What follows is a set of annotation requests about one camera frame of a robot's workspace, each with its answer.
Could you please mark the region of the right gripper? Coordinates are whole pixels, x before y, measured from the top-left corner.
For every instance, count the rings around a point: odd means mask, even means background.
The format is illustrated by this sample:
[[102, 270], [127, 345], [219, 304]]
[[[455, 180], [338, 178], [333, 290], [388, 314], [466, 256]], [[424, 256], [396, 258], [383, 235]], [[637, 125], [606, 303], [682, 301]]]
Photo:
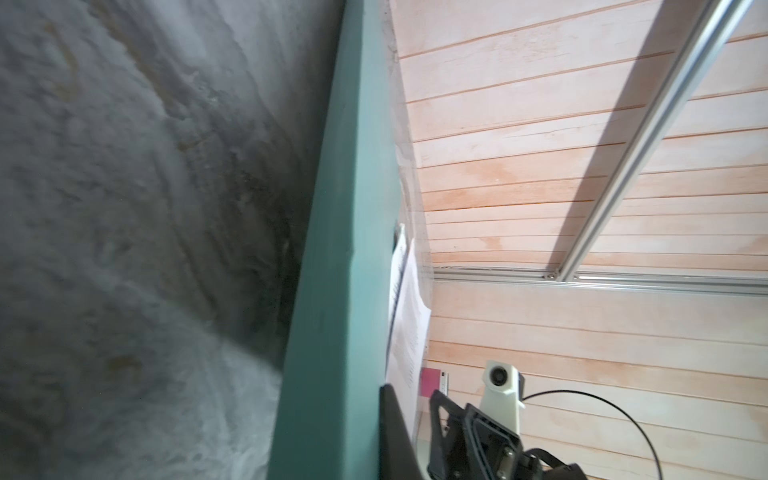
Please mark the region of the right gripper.
[[587, 478], [575, 463], [566, 464], [542, 449], [525, 450], [512, 430], [475, 406], [460, 407], [438, 390], [429, 399], [429, 413], [431, 479]]

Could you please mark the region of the pink cylindrical speaker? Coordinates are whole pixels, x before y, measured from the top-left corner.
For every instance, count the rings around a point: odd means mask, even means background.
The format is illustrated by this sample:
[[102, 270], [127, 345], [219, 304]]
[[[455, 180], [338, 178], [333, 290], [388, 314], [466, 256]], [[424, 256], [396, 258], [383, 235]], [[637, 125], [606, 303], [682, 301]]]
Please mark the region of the pink cylindrical speaker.
[[430, 398], [436, 391], [448, 395], [448, 373], [439, 368], [424, 367], [421, 370], [419, 394], [421, 397]]

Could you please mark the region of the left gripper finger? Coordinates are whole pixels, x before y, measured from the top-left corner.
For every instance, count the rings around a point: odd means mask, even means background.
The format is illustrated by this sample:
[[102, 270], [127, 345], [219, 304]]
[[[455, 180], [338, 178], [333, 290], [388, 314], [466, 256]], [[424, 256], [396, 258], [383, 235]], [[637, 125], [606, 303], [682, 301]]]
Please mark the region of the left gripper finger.
[[390, 384], [379, 391], [379, 479], [423, 479], [396, 393]]

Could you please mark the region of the green file folder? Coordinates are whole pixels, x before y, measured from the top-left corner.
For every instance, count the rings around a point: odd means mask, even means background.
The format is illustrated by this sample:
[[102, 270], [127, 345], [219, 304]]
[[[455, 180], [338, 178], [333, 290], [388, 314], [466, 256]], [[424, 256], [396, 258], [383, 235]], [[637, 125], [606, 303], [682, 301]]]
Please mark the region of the green file folder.
[[346, 4], [268, 475], [375, 479], [401, 189], [378, 1]]

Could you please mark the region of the printed paper stack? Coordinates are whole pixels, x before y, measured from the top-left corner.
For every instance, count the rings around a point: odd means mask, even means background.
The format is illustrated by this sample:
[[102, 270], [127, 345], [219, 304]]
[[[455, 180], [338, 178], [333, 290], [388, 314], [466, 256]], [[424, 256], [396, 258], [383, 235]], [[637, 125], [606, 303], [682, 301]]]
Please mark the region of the printed paper stack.
[[409, 439], [417, 433], [420, 375], [430, 316], [420, 291], [415, 243], [401, 224], [391, 258], [386, 383], [394, 389]]

